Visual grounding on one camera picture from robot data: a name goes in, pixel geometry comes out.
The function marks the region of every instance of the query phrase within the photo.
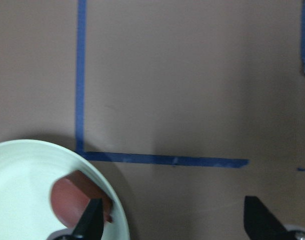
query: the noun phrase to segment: metal screw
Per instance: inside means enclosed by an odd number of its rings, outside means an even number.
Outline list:
[[[294,237],[297,240],[305,240],[305,233],[303,233],[302,231],[298,231],[295,233]]]

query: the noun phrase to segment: round plate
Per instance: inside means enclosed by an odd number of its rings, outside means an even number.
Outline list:
[[[50,204],[53,183],[81,170],[113,200],[113,223],[102,240],[129,240],[124,209],[105,177],[87,160],[59,145],[38,140],[0,143],[0,239],[47,240],[65,226]]]

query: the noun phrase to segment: red object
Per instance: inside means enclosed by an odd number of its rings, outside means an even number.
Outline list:
[[[102,199],[104,220],[111,223],[112,200],[80,170],[60,178],[51,189],[52,210],[67,228],[76,226],[90,199]]]

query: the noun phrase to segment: black object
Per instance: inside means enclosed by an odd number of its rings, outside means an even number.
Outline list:
[[[91,199],[71,235],[54,240],[100,240],[104,231],[103,201]]]
[[[244,199],[243,226],[251,240],[305,240],[304,231],[287,231],[256,196]]]

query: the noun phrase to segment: white plate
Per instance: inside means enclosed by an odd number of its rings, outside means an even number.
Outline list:
[[[123,207],[105,177],[78,154],[49,142],[12,140],[0,143],[0,239],[46,240],[65,228],[50,204],[52,184],[81,170],[113,200],[113,223],[102,240],[129,240]]]

